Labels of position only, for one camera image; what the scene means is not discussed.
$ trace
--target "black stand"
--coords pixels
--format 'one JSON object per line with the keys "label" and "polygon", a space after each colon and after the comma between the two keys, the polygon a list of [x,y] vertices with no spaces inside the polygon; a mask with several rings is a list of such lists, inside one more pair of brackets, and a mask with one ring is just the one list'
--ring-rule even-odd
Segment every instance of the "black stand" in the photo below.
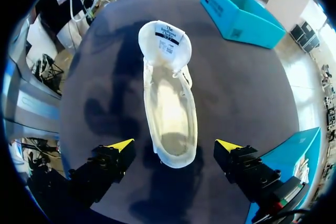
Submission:
{"label": "black stand", "polygon": [[[41,75],[40,71],[45,72],[47,75]],[[33,73],[37,80],[45,84],[48,88],[61,95],[59,92],[59,84],[61,82],[61,76],[64,71],[55,64],[55,61],[46,54],[43,54],[43,60],[38,60],[34,66],[35,72]]]}

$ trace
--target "teal box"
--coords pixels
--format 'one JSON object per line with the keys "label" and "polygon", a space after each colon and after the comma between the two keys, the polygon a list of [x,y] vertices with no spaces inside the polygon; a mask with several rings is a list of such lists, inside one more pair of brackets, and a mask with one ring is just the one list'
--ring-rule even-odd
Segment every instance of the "teal box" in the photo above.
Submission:
{"label": "teal box", "polygon": [[[321,145],[321,129],[319,127],[300,131],[295,133],[285,142],[280,144],[272,151],[261,156],[263,163],[273,170],[281,170],[280,180],[286,182],[295,175],[295,167],[304,157],[308,159],[308,185],[309,189],[302,201],[295,207],[299,209],[305,202],[307,195],[312,190],[311,185],[319,179],[316,177],[318,164],[320,163],[320,145]],[[246,224],[251,224],[252,219],[257,213],[259,207],[256,203],[250,205],[250,209],[246,218]]]}
{"label": "teal box", "polygon": [[255,0],[201,0],[222,37],[272,49],[286,31]]}

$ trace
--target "table surface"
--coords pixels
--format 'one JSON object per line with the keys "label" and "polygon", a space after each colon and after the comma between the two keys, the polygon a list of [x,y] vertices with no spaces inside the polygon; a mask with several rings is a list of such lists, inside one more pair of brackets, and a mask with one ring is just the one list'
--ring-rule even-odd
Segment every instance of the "table surface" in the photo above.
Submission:
{"label": "table surface", "polygon": [[[195,161],[182,169],[153,153],[143,103],[138,32],[162,20],[184,30],[198,120]],[[249,201],[213,158],[221,138],[264,154],[299,130],[286,73],[273,50],[224,40],[200,0],[122,0],[92,23],[61,100],[65,169],[99,144],[135,139],[136,158],[92,209],[125,223],[244,223]]]}

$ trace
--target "wire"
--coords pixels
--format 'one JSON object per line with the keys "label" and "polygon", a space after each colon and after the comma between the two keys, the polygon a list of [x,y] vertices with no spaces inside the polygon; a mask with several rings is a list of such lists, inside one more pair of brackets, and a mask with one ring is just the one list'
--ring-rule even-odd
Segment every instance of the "wire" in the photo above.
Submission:
{"label": "wire", "polygon": [[33,140],[31,140],[29,138],[26,138],[26,139],[28,139],[41,153],[43,153],[43,154],[45,154],[45,155],[47,155],[47,156],[49,156],[51,158],[61,159],[60,157],[56,157],[56,156],[53,156],[53,155],[51,155],[49,153],[41,151],[41,149],[39,147],[37,147],[36,143]]}
{"label": "wire", "polygon": [[84,17],[81,17],[80,19],[75,19],[74,16],[73,16],[73,11],[72,11],[72,0],[70,0],[70,17],[71,17],[71,19],[75,22],[80,22],[81,20],[83,20],[84,18],[86,18],[89,15],[89,13],[96,6],[97,2],[98,2],[98,0],[93,1],[93,4],[92,4],[91,8],[87,11],[87,13],[84,15]]}
{"label": "wire", "polygon": [[261,221],[261,222],[257,222],[258,224],[266,224],[266,223],[273,223],[274,221],[290,216],[290,215],[294,215],[294,214],[306,214],[308,213],[309,210],[306,209],[296,209],[296,210],[292,210],[292,211],[288,211],[288,212],[282,212],[280,214],[274,215],[271,218]]}
{"label": "wire", "polygon": [[71,31],[70,31],[70,22],[71,20],[68,22],[68,28],[69,28],[69,33],[70,33],[70,37],[71,37],[71,41],[72,41],[72,44],[75,48],[75,52],[77,51],[77,48],[76,48],[76,45],[75,45],[75,42],[74,42],[74,39],[72,38],[72,34],[71,34]]}

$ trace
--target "white cable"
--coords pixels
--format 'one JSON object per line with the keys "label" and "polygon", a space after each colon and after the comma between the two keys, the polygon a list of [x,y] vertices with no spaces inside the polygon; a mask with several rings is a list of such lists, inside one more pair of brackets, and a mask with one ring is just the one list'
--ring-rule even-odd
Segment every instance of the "white cable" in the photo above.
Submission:
{"label": "white cable", "polygon": [[47,155],[49,157],[52,157],[52,158],[60,159],[60,157],[56,157],[56,156],[53,156],[53,155],[51,155],[49,153],[41,151],[41,149],[39,147],[37,147],[37,145],[35,144],[35,142],[33,140],[31,140],[29,138],[26,138],[26,139],[28,139],[41,153],[43,153],[43,154],[45,154],[45,155]]}
{"label": "white cable", "polygon": [[92,6],[90,7],[89,10],[87,10],[86,14],[84,15],[84,17],[80,18],[80,19],[75,19],[73,16],[73,11],[72,11],[72,0],[70,0],[70,16],[71,19],[75,22],[80,22],[81,20],[83,20],[84,18],[86,18],[90,12],[93,10],[93,8],[96,6],[96,3],[98,2],[98,0],[94,0]]}

